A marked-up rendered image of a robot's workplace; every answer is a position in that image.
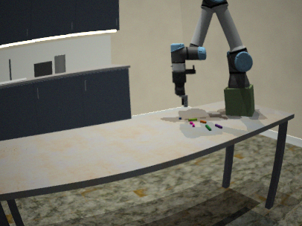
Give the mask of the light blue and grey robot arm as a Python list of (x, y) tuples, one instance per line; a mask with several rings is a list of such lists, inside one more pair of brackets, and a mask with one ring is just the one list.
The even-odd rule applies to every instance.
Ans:
[[(213, 13), (216, 13), (222, 26), (230, 50), (227, 52), (229, 68), (229, 88), (247, 88), (250, 86), (246, 72), (253, 65), (251, 55), (242, 44), (234, 21), (228, 10), (227, 0), (202, 0), (201, 13), (189, 47), (184, 44), (172, 44), (172, 63), (185, 63), (185, 60), (205, 60), (203, 46)], [(231, 59), (232, 57), (232, 59)], [(235, 64), (235, 65), (234, 65)]]

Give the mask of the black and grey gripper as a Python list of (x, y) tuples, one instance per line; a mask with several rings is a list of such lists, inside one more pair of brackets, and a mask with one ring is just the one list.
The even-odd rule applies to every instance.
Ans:
[(186, 69), (185, 63), (181, 63), (181, 64), (172, 63), (171, 67), (173, 70), (172, 71), (173, 83), (175, 83), (175, 94), (181, 97), (181, 104), (184, 105), (184, 107), (188, 107), (188, 101), (187, 101), (188, 95), (185, 95), (184, 83), (186, 82), (186, 74), (196, 73), (196, 70), (194, 69), (194, 65), (193, 65), (193, 69)]

